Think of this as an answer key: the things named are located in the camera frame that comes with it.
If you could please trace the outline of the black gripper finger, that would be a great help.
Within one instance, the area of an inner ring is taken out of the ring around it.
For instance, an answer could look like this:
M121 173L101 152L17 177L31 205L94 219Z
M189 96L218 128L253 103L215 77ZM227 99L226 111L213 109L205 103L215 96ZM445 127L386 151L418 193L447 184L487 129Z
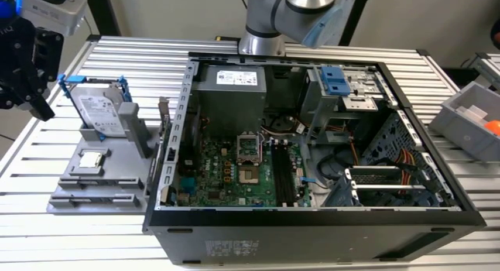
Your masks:
M29 67L26 76L29 80L29 103L33 106L31 114L47 121L54 118L55 113L45 93L49 89L49 83L58 77L61 58L63 50L65 36L43 28L30 27L29 36Z
M34 76L35 66L22 64L18 67L2 64L2 109L34 110L33 99L35 97L30 82Z

